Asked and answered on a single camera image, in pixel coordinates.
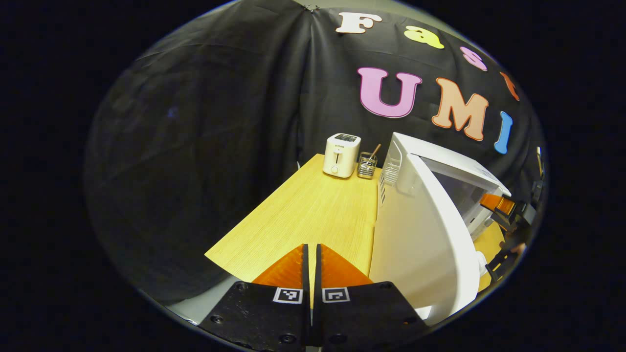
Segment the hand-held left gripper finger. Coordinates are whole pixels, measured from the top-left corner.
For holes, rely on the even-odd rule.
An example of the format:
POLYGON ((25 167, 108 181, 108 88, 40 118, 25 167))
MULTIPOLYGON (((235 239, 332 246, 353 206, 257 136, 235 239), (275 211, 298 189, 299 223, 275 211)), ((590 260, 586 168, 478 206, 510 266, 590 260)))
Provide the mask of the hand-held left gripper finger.
POLYGON ((317 245, 313 345, 323 352, 392 352, 427 331, 394 283, 373 282, 330 247, 317 245))
POLYGON ((310 298, 309 249, 302 244, 253 282, 233 283, 199 327, 244 351, 304 352, 310 298))

